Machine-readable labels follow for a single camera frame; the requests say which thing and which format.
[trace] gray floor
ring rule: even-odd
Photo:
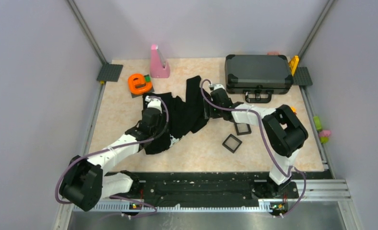
[[[302,203],[284,219],[266,213],[159,213],[128,220],[106,212],[74,212],[68,230],[344,230],[337,202]]]

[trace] black cloth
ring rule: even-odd
[[[169,149],[188,132],[196,133],[203,128],[209,119],[204,118],[203,97],[200,89],[201,77],[196,76],[186,80],[186,102],[172,93],[145,93],[142,96],[143,107],[147,107],[146,96],[158,96],[166,104],[169,112],[168,129],[159,138],[145,147],[146,154],[157,154]]]

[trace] marble-patterned tabletop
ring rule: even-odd
[[[168,59],[171,75],[167,79],[151,79],[155,93],[172,92],[185,100],[186,79],[200,75],[213,83],[224,83],[224,58]],[[132,98],[127,78],[134,73],[149,74],[150,61],[117,60],[124,68],[118,82],[107,82],[95,125],[89,152],[101,150],[117,140],[141,118],[142,98]],[[233,102],[244,101],[240,94],[229,94]],[[295,166],[302,171],[323,171],[316,141],[313,137],[305,104],[298,86],[292,86],[284,95],[273,95],[261,107],[276,108],[287,104],[296,113],[308,131]],[[211,119],[199,132],[188,133],[173,147],[156,155],[146,155],[142,150],[121,161],[113,171],[131,172],[256,172],[269,171],[272,161],[261,140],[259,128],[252,126],[252,133],[238,136],[242,145],[233,154],[222,146],[229,134],[236,135],[233,123],[223,119]]]

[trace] robotic arm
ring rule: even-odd
[[[165,113],[162,113],[161,101],[146,97],[147,108],[142,111],[142,120],[130,128],[113,144],[99,151],[96,155],[82,159],[71,167],[63,177],[59,194],[84,211],[92,209],[97,202],[117,193],[127,193],[133,180],[124,173],[104,176],[117,163],[129,155],[145,148],[156,136],[160,136]],[[80,158],[76,156],[71,164]]]
[[[275,151],[272,156],[274,166],[270,171],[268,187],[273,196],[280,194],[289,184],[291,180],[289,169],[293,166],[300,148],[308,138],[304,126],[287,105],[273,109],[260,108],[241,102],[232,103],[223,85],[210,84],[209,88],[212,90],[211,96],[206,97],[206,99],[212,99],[216,106],[211,105],[210,102],[205,102],[206,116],[211,118],[222,117],[230,122],[255,126],[260,125],[256,114],[259,114],[262,118],[271,147]]]

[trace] white wall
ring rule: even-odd
[[[336,2],[303,62],[335,171],[365,229],[378,230],[378,1]]]
[[[106,58],[296,55],[326,0],[76,0]]]
[[[0,0],[0,230],[47,230],[101,64],[63,0]]]

